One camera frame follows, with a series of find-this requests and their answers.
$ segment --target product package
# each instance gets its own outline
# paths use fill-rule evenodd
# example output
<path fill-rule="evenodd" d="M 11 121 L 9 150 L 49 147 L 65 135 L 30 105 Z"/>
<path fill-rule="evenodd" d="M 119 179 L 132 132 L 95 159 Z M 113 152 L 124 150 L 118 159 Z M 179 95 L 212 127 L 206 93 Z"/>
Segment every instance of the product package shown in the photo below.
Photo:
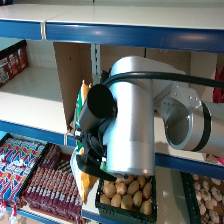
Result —
<path fill-rule="evenodd" d="M 22 40 L 0 51 L 0 87 L 28 67 L 26 46 L 26 41 Z"/>
<path fill-rule="evenodd" d="M 83 81 L 81 89 L 78 94 L 77 102 L 76 102 L 76 110 L 75 110 L 74 122 L 73 122 L 73 125 L 75 126 L 75 128 L 79 127 L 78 118 L 81 113 L 82 106 L 84 105 L 84 102 L 90 87 L 91 86 L 88 87 Z M 82 143 L 77 141 L 76 144 L 77 144 L 76 151 L 74 151 L 72 154 L 70 165 L 72 168 L 73 175 L 76 179 L 79 194 L 82 198 L 82 201 L 86 204 L 88 194 L 99 178 L 86 174 L 78 168 L 77 161 L 76 161 L 76 154 L 79 153 L 80 155 L 83 155 L 84 148 L 82 146 Z"/>

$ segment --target potato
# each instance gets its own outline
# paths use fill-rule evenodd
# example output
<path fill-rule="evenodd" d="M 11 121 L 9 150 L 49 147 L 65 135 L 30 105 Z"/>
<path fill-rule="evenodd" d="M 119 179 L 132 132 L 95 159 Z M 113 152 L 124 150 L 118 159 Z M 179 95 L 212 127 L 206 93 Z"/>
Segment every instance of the potato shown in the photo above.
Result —
<path fill-rule="evenodd" d="M 121 180 L 120 178 L 117 178 L 117 180 L 115 181 L 115 184 L 118 184 L 118 183 L 123 183 L 123 180 Z"/>
<path fill-rule="evenodd" d="M 143 188 L 146 183 L 146 178 L 145 178 L 145 176 L 138 176 L 137 181 L 139 183 L 139 187 Z"/>
<path fill-rule="evenodd" d="M 140 207 L 142 204 L 142 192 L 137 191 L 133 197 L 133 202 L 136 207 Z"/>
<path fill-rule="evenodd" d="M 150 179 L 150 177 L 151 177 L 150 175 L 145 175 L 146 179 Z"/>
<path fill-rule="evenodd" d="M 145 199 L 149 199 L 150 195 L 151 195 L 151 191 L 152 191 L 152 184 L 151 183 L 147 183 L 145 185 L 145 187 L 142 190 L 142 196 Z"/>
<path fill-rule="evenodd" d="M 133 207 L 133 200 L 131 195 L 125 195 L 121 200 L 121 208 L 131 210 Z"/>
<path fill-rule="evenodd" d="M 140 213 L 145 214 L 145 215 L 151 215 L 151 213 L 152 213 L 152 204 L 149 203 L 148 201 L 144 201 L 142 203 L 141 208 L 140 208 Z"/>
<path fill-rule="evenodd" d="M 108 198 L 112 198 L 116 193 L 116 187 L 113 184 L 108 184 L 103 188 L 103 192 Z"/>
<path fill-rule="evenodd" d="M 124 196 L 127 192 L 127 186 L 124 183 L 118 183 L 115 185 L 117 194 Z"/>
<path fill-rule="evenodd" d="M 133 175 L 128 175 L 128 179 L 124 179 L 124 183 L 129 185 L 134 180 Z"/>
<path fill-rule="evenodd" d="M 106 187 L 109 183 L 110 183 L 110 181 L 108 181 L 108 180 L 104 180 L 104 181 L 103 181 L 103 186 Z"/>
<path fill-rule="evenodd" d="M 100 196 L 100 203 L 110 205 L 110 199 L 105 194 L 102 194 Z"/>
<path fill-rule="evenodd" d="M 129 185 L 127 194 L 133 196 L 138 190 L 139 190 L 139 183 L 137 180 L 135 180 Z"/>
<path fill-rule="evenodd" d="M 119 194 L 115 194 L 111 199 L 111 205 L 117 208 L 121 206 L 121 196 Z"/>

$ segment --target blue shelf edge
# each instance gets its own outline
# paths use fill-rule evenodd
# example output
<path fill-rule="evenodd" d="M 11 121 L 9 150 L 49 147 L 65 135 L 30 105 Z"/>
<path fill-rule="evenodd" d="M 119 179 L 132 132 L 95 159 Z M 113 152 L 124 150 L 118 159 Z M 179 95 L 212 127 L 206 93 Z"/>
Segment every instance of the blue shelf edge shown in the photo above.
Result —
<path fill-rule="evenodd" d="M 67 146 L 76 147 L 76 140 L 71 135 L 67 135 Z"/>
<path fill-rule="evenodd" d="M 12 212 L 12 208 L 10 206 L 6 206 L 6 210 L 9 211 L 9 212 Z M 21 215 L 21 216 L 23 216 L 25 218 L 35 220 L 35 221 L 40 222 L 40 223 L 45 223 L 45 224 L 60 224 L 59 222 L 55 222 L 55 221 L 52 221 L 52 220 L 43 218 L 43 217 L 38 216 L 38 215 L 34 215 L 32 213 L 25 212 L 25 211 L 20 210 L 20 209 L 17 209 L 17 214 L 18 215 Z"/>
<path fill-rule="evenodd" d="M 50 41 L 224 53 L 224 30 L 46 23 Z"/>
<path fill-rule="evenodd" d="M 64 145 L 64 135 L 23 125 L 0 121 L 0 130 L 12 134 L 39 139 L 49 143 Z"/>
<path fill-rule="evenodd" d="M 224 166 L 156 153 L 155 165 L 224 180 Z"/>
<path fill-rule="evenodd" d="M 86 211 L 86 210 L 82 210 L 82 217 L 90 219 L 90 220 L 95 220 L 99 223 L 121 224 L 120 222 L 116 222 L 116 221 L 113 221 L 113 220 L 110 220 L 110 219 L 106 219 L 106 218 L 100 216 L 100 214 L 96 214 L 96 213 L 89 212 L 89 211 Z"/>
<path fill-rule="evenodd" d="M 0 37 L 42 40 L 41 23 L 0 19 Z"/>

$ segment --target black cable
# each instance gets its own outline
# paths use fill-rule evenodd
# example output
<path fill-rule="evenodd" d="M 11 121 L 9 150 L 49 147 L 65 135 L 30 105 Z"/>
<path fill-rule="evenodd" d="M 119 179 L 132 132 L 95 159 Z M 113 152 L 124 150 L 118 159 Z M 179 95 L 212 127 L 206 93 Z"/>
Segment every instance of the black cable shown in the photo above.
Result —
<path fill-rule="evenodd" d="M 165 73 L 165 72 L 126 72 L 120 73 L 104 81 L 104 85 L 110 85 L 117 81 L 122 81 L 125 79 L 158 79 L 158 80 L 167 80 L 167 81 L 177 81 L 177 82 L 186 82 L 196 85 L 209 86 L 218 89 L 224 89 L 223 81 L 216 81 L 212 79 L 200 78 L 196 76 L 181 75 L 175 73 Z"/>

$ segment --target black crate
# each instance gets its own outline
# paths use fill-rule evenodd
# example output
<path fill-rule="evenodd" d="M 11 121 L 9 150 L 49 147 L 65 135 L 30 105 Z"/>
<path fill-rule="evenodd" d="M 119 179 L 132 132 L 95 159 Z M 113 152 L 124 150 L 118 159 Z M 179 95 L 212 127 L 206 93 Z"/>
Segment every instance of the black crate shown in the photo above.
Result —
<path fill-rule="evenodd" d="M 2 146 L 5 141 L 8 139 L 8 138 L 13 138 L 13 136 L 9 133 L 7 133 L 1 140 L 0 140 L 0 146 Z M 38 168 L 38 164 L 41 162 L 44 154 L 46 153 L 46 150 L 49 148 L 49 143 L 47 143 L 44 147 L 44 149 L 42 150 L 42 152 L 40 153 L 40 156 L 39 158 L 37 159 L 36 163 L 34 164 L 34 166 L 32 167 L 30 173 L 28 174 L 28 176 L 26 177 L 26 180 L 23 182 L 22 186 L 20 187 L 19 191 L 17 192 L 16 194 L 16 198 L 17 198 L 17 202 L 16 204 L 18 205 L 18 207 L 23 207 L 23 204 L 21 203 L 21 198 L 22 198 L 22 195 L 23 195 L 23 191 L 27 188 L 28 186 L 28 183 L 30 181 L 30 179 L 32 178 L 33 176 L 33 173 L 37 170 Z M 13 205 L 14 202 L 8 202 L 6 201 L 6 203 L 8 205 Z"/>
<path fill-rule="evenodd" d="M 157 204 L 156 204 L 156 180 L 152 177 L 152 214 L 144 215 L 139 212 L 129 211 L 122 208 L 116 208 L 111 205 L 100 203 L 100 196 L 103 194 L 103 180 L 100 179 L 96 193 L 95 205 L 99 209 L 102 217 L 111 219 L 120 223 L 156 223 L 157 220 Z"/>
<path fill-rule="evenodd" d="M 198 201 L 195 195 L 192 177 L 189 173 L 180 173 L 183 182 L 185 198 L 187 201 L 190 222 L 191 224 L 201 224 L 201 215 L 198 206 Z"/>

